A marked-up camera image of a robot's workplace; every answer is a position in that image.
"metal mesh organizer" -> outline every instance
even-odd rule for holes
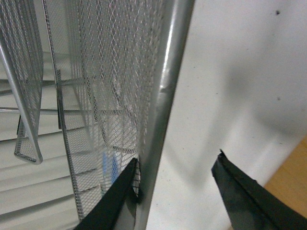
[[[164,3],[43,0],[79,219],[143,151]]]
[[[42,161],[38,124],[43,83],[43,50],[33,0],[0,0],[2,59],[21,113],[14,154]]]

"silver metal frame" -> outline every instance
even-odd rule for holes
[[[146,147],[140,154],[142,198],[136,212],[136,230],[146,229],[169,115],[180,71],[193,0],[168,0],[150,101]]]
[[[18,114],[18,108],[11,108],[11,107],[0,107],[0,113],[7,113],[7,114]],[[41,109],[41,115],[58,115],[58,111],[56,109]]]
[[[25,130],[27,132],[27,135],[29,136],[30,141],[32,142],[34,154],[36,156],[36,161],[28,161],[25,158],[22,158],[19,156],[16,156],[16,157],[23,161],[31,162],[32,164],[40,164],[43,161],[43,157],[39,149],[37,138],[35,137],[34,128],[31,123],[31,117],[28,112],[28,108],[26,106],[25,100],[23,98],[21,87],[19,85],[16,73],[14,71],[14,65],[10,58],[10,54],[6,47],[5,40],[4,40],[1,30],[0,30],[0,56],[3,62],[3,66],[5,68],[9,83],[11,85],[12,92],[13,92],[13,95],[17,103],[17,107],[19,109],[21,118],[24,122]]]

